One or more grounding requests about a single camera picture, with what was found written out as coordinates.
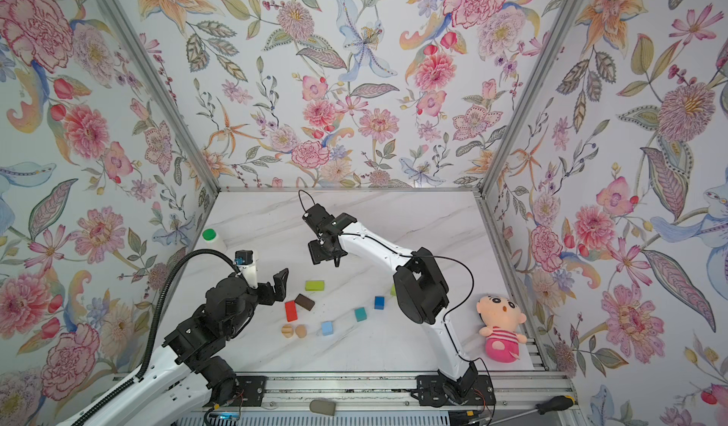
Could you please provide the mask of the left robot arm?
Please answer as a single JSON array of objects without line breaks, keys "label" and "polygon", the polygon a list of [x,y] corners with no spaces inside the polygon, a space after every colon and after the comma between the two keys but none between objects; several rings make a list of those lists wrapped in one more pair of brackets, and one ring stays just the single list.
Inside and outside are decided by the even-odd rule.
[{"label": "left robot arm", "polygon": [[64,425],[170,425],[189,412],[228,406],[261,388],[245,382],[219,355],[251,322],[258,306],[286,300],[289,270],[253,288],[231,274],[168,334],[142,365]]}]

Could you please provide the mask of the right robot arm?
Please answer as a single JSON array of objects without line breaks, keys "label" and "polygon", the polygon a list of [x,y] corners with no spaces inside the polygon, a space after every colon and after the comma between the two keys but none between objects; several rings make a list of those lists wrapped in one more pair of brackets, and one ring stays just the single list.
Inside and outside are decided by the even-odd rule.
[{"label": "right robot arm", "polygon": [[420,325],[437,365],[437,389],[447,402],[464,405],[479,377],[476,363],[461,351],[450,329],[449,285],[438,262],[441,256],[422,247],[405,249],[378,236],[355,217],[337,217],[315,203],[303,211],[303,221],[316,238],[308,243],[312,262],[332,261],[337,267],[346,255],[356,255],[392,276],[401,312]]}]

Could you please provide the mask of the teal cube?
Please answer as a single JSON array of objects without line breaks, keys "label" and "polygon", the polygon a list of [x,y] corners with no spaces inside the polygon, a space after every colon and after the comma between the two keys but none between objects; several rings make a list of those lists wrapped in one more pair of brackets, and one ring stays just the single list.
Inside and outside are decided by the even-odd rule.
[{"label": "teal cube", "polygon": [[367,312],[365,308],[356,308],[355,309],[355,317],[356,321],[363,322],[367,319]]}]

